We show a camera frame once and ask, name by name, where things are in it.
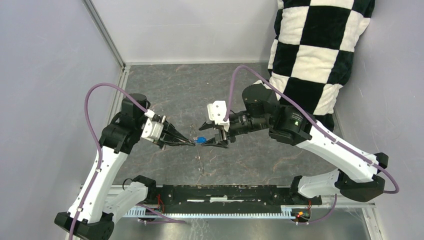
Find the blue plastic key tag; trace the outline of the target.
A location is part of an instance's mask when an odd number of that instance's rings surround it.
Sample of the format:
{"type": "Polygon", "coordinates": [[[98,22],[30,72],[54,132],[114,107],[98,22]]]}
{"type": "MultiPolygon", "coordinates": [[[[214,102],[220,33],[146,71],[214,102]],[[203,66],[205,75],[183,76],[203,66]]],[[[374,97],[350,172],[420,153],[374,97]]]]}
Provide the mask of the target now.
{"type": "Polygon", "coordinates": [[[205,137],[199,136],[194,141],[196,144],[203,144],[207,141],[207,139],[205,137]]]}

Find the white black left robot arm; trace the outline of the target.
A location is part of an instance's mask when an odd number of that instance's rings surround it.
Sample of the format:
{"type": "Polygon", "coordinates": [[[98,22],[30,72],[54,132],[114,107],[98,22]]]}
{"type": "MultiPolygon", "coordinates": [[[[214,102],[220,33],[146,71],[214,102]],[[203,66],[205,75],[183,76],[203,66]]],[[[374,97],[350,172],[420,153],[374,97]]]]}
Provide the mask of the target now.
{"type": "Polygon", "coordinates": [[[131,93],[121,102],[121,110],[101,132],[97,157],[76,200],[66,212],[59,212],[54,223],[71,239],[108,240],[115,224],[135,205],[153,203],[156,181],[134,177],[128,187],[110,201],[109,190],[134,145],[146,140],[160,149],[165,146],[195,146],[167,121],[150,110],[150,102],[140,93],[131,93]]]}

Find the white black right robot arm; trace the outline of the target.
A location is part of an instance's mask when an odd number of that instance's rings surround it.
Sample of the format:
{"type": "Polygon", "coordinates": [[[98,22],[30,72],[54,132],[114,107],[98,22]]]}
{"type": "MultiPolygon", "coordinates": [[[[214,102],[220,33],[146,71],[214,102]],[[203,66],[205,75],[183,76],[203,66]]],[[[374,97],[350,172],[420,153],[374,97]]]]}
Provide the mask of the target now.
{"type": "Polygon", "coordinates": [[[309,151],[335,166],[328,173],[296,176],[288,191],[289,199],[295,204],[335,194],[368,202],[384,193],[385,180],[379,173],[388,165],[386,154],[371,154],[352,146],[312,115],[281,104],[276,93],[262,84],[246,87],[242,99],[245,110],[237,113],[228,113],[223,100],[207,105],[207,120],[201,130],[215,129],[217,134],[204,142],[204,146],[227,148],[238,135],[268,130],[271,139],[309,151]]]}

